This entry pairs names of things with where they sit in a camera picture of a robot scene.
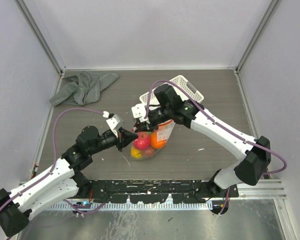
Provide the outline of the red apple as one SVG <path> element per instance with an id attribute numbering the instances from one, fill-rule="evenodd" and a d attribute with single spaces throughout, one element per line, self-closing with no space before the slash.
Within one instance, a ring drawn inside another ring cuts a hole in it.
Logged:
<path id="1" fill-rule="evenodd" d="M 145 150 L 151 144 L 151 137 L 146 132 L 139 132 L 138 138 L 133 141 L 133 146 L 138 150 Z"/>

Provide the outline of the clear zip top bag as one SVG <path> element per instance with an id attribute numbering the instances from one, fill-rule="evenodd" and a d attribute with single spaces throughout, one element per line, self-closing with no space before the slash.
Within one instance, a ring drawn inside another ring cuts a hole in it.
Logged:
<path id="1" fill-rule="evenodd" d="M 130 157 L 133 160 L 152 158 L 167 145 L 174 126 L 174 121 L 169 120 L 159 124 L 157 130 L 138 132 L 138 138 L 132 142 L 130 147 Z"/>

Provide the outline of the orange fruit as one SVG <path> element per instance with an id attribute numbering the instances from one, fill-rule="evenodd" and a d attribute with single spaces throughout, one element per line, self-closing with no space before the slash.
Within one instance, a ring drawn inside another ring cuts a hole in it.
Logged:
<path id="1" fill-rule="evenodd" d="M 156 132 L 153 132 L 150 135 L 150 146 L 155 148 L 156 150 L 162 149 L 166 144 L 167 140 L 159 140 Z"/>

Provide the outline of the yellow lemon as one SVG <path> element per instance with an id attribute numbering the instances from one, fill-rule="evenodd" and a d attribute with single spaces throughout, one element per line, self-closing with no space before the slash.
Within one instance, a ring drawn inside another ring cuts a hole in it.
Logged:
<path id="1" fill-rule="evenodd" d="M 130 149 L 130 155 L 134 159 L 141 159 L 143 157 L 143 153 L 133 146 Z"/>

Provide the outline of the brown passion fruit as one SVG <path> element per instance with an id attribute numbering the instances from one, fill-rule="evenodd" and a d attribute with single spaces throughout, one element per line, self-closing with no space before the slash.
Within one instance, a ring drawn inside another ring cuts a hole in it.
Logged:
<path id="1" fill-rule="evenodd" d="M 156 149 L 152 146 L 149 146 L 147 149 L 142 151 L 143 156 L 152 157 L 156 153 Z"/>

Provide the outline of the white plastic basket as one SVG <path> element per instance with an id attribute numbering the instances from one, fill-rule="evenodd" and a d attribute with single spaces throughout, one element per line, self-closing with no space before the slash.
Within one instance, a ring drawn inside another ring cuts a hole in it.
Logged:
<path id="1" fill-rule="evenodd" d="M 175 85 L 179 86 L 183 91 L 185 91 L 196 102 L 201 103 L 204 100 L 204 96 L 183 75 L 178 75 L 178 76 L 170 79 L 169 82 L 172 82 Z M 179 88 L 177 88 L 173 84 L 170 84 L 170 83 L 168 83 L 168 84 L 173 87 L 175 92 L 181 97 L 181 99 L 183 101 L 189 99 Z M 154 89 L 151 91 L 150 100 L 149 100 L 150 105 L 158 105 L 159 104 L 157 98 L 154 95 Z M 147 105 L 148 95 L 149 95 L 149 91 L 142 94 L 139 97 L 140 102 Z"/>

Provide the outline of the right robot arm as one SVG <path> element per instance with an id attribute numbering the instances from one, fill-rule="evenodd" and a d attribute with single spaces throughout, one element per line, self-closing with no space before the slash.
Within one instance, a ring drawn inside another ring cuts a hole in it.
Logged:
<path id="1" fill-rule="evenodd" d="M 212 116 L 200 103 L 187 95 L 182 99 L 170 84 L 162 84 L 154 91 L 158 105 L 137 104 L 131 108 L 136 120 L 135 132 L 153 132 L 160 124 L 172 120 L 175 124 L 199 132 L 227 149 L 237 163 L 219 169 L 208 182 L 208 189 L 215 197 L 221 197 L 229 187 L 244 183 L 255 186 L 271 162 L 267 151 L 270 141 L 261 136 L 256 139 L 229 126 Z"/>

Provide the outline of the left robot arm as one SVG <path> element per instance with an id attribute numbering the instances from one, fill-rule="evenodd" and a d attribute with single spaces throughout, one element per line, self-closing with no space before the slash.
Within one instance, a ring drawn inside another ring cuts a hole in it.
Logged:
<path id="1" fill-rule="evenodd" d="M 120 127 L 100 134 L 95 126 L 86 126 L 50 168 L 10 191 L 0 189 L 0 227 L 10 238 L 21 232 L 40 212 L 55 203 L 90 193 L 90 182 L 81 173 L 92 156 L 111 147 L 119 151 L 138 138 L 137 133 Z"/>

